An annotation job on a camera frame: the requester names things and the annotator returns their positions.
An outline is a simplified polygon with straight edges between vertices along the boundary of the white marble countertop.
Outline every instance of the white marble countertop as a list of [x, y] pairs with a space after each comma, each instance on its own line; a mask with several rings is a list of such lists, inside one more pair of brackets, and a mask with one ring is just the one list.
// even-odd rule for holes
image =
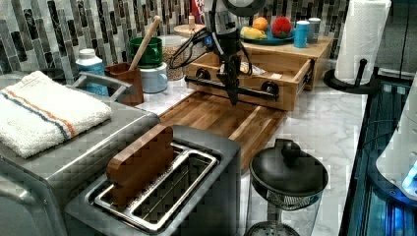
[[[167, 90], [146, 94], [145, 103], [138, 107], [161, 114], [191, 92], [183, 80], [169, 82]], [[326, 167], [329, 181], [323, 193], [314, 236], [338, 235], [366, 98], [366, 95], [334, 90], [320, 82], [314, 90], [301, 93], [294, 111], [287, 113], [266, 145], [266, 148], [273, 147], [276, 138], [293, 140]], [[245, 173], [242, 175], [240, 235], [244, 232], [248, 190], [249, 173]]]

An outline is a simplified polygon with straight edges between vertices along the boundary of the toaster slot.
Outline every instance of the toaster slot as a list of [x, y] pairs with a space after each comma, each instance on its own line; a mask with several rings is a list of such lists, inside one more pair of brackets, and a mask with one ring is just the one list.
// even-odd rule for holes
[[180, 204], [194, 183], [200, 181], [209, 162], [201, 155], [190, 153], [188, 158], [133, 211], [133, 215], [157, 224], [164, 215]]
[[188, 147], [174, 146], [176, 157], [171, 167], [125, 208], [111, 202], [113, 185], [97, 186], [93, 203], [146, 231], [158, 231], [181, 209], [193, 191], [218, 163], [217, 158]]

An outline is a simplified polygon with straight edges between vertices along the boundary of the orange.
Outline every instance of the orange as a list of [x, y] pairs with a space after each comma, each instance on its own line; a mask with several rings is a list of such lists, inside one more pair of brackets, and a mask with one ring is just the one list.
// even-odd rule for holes
[[258, 30], [266, 31], [268, 28], [268, 21], [263, 17], [258, 17], [252, 23], [252, 27]]

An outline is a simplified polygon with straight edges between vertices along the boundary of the white towel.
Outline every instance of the white towel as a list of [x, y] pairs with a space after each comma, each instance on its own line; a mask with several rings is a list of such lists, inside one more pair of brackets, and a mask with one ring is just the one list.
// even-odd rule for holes
[[109, 119], [103, 102], [36, 71], [0, 90], [0, 142], [23, 158]]

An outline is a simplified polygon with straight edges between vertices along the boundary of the banana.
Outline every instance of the banana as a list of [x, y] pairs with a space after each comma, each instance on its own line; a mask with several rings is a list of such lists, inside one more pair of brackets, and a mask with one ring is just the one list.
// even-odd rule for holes
[[246, 37], [249, 39], [264, 39], [267, 38], [267, 35], [264, 31], [255, 29], [255, 28], [249, 28], [249, 27], [242, 27], [240, 29], [240, 36]]

